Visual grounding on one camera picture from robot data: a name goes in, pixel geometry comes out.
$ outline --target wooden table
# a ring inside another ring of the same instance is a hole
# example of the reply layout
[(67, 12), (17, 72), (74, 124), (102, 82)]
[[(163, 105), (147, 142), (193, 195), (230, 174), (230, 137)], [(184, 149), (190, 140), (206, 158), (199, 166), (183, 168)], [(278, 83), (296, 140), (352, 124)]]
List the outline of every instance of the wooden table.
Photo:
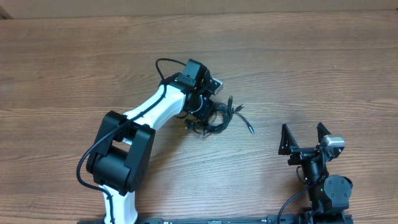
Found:
[(105, 113), (156, 91), (159, 57), (204, 63), (224, 82), (214, 100), (244, 103), (256, 134), (234, 118), (204, 138), (171, 119), (137, 191), (142, 216), (276, 214), (303, 189), (277, 154), (281, 126), (314, 146), (321, 121), (346, 140), (327, 166), (354, 183), (348, 213), (398, 222), (398, 13), (363, 11), (1, 21), (1, 223), (102, 217), (102, 195), (77, 182), (76, 165)]

